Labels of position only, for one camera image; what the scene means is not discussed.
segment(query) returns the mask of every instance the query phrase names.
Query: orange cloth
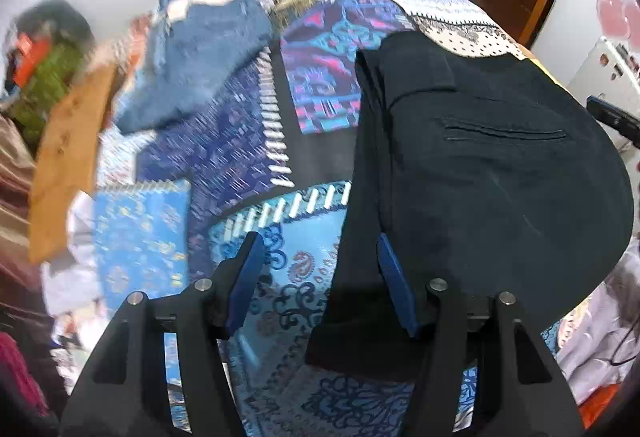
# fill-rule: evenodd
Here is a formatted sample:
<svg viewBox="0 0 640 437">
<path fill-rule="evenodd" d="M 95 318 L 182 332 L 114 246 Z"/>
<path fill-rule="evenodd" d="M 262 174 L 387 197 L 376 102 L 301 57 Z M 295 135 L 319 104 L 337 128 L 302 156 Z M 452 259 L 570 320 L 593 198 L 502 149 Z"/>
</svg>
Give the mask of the orange cloth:
<svg viewBox="0 0 640 437">
<path fill-rule="evenodd" d="M 582 416 L 582 422 L 584 423 L 585 428 L 588 428 L 593 424 L 602 411 L 607 407 L 607 404 L 609 404 L 609 401 L 612 400 L 619 388 L 620 384 L 600 387 L 580 405 L 580 415 Z"/>
<path fill-rule="evenodd" d="M 51 40 L 43 38 L 35 42 L 29 42 L 24 34 L 18 39 L 18 48 L 22 51 L 22 59 L 17 66 L 14 82 L 21 89 L 28 83 L 36 67 L 51 50 Z"/>
</svg>

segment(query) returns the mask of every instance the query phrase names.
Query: metal screw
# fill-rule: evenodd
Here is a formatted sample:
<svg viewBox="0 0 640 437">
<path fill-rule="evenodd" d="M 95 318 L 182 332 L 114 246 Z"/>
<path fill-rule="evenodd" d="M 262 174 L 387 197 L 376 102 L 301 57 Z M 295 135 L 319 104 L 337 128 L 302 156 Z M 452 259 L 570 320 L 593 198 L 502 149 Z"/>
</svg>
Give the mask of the metal screw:
<svg viewBox="0 0 640 437">
<path fill-rule="evenodd" d="M 431 287 L 431 289 L 433 289 L 434 291 L 442 292 L 447 290 L 447 287 L 449 287 L 449 284 L 443 278 L 433 278 L 429 282 L 429 287 Z"/>
<path fill-rule="evenodd" d="M 144 299 L 145 297 L 140 291 L 132 292 L 129 296 L 127 296 L 127 301 L 131 305 L 138 305 Z"/>
<path fill-rule="evenodd" d="M 509 291 L 502 291 L 498 295 L 498 298 L 505 305 L 513 305 L 514 303 L 516 303 L 516 297 L 513 295 L 513 293 L 510 293 Z"/>
<path fill-rule="evenodd" d="M 210 280 L 210 278 L 201 278 L 199 280 L 196 280 L 196 283 L 194 284 L 194 287 L 198 291 L 206 291 L 207 289 L 209 289 L 211 287 L 212 284 L 213 284 L 213 282 Z"/>
</svg>

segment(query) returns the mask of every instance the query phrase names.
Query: folded black trousers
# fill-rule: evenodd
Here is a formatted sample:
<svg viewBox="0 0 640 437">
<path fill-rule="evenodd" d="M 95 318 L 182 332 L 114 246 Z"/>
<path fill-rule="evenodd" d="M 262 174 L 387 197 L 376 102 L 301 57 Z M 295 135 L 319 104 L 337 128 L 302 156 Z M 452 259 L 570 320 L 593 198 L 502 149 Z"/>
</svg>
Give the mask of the folded black trousers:
<svg viewBox="0 0 640 437">
<path fill-rule="evenodd" d="M 350 205 L 307 363 L 417 375 L 430 341 L 399 324 L 378 266 L 381 232 L 416 289 L 425 270 L 446 270 L 469 295 L 508 290 L 539 331 L 612 270 L 632 229 L 628 174 L 603 128 L 533 62 L 463 58 L 399 32 L 359 51 L 356 72 Z"/>
</svg>

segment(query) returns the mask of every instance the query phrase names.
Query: welt pocket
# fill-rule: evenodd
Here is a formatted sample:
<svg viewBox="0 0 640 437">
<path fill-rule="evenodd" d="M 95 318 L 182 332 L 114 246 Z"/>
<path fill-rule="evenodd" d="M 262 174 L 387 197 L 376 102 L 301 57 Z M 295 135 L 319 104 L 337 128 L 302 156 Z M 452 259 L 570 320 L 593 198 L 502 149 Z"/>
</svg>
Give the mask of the welt pocket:
<svg viewBox="0 0 640 437">
<path fill-rule="evenodd" d="M 564 130 L 490 127 L 471 122 L 444 118 L 445 140 L 447 141 L 511 141 L 522 143 L 526 141 L 562 141 L 567 139 Z"/>
</svg>

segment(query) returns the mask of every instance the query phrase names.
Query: gray fabric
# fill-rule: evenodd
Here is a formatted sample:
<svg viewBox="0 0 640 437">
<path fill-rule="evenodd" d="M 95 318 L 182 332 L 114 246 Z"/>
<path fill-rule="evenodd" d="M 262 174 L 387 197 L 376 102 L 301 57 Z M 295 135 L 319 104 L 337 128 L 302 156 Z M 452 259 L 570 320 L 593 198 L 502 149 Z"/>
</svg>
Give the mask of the gray fabric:
<svg viewBox="0 0 640 437">
<path fill-rule="evenodd" d="M 640 256 L 632 237 L 619 263 L 593 292 L 587 314 L 556 359 L 578 404 L 598 387 L 624 380 L 633 361 L 614 367 L 610 359 L 640 315 Z M 640 351 L 639 330 L 631 333 L 615 356 L 623 361 Z"/>
<path fill-rule="evenodd" d="M 123 134 L 161 127 L 196 112 L 273 35 L 267 14 L 255 0 L 193 4 L 166 38 L 163 28 L 161 22 L 151 35 L 153 67 L 145 67 L 116 121 Z"/>
</svg>

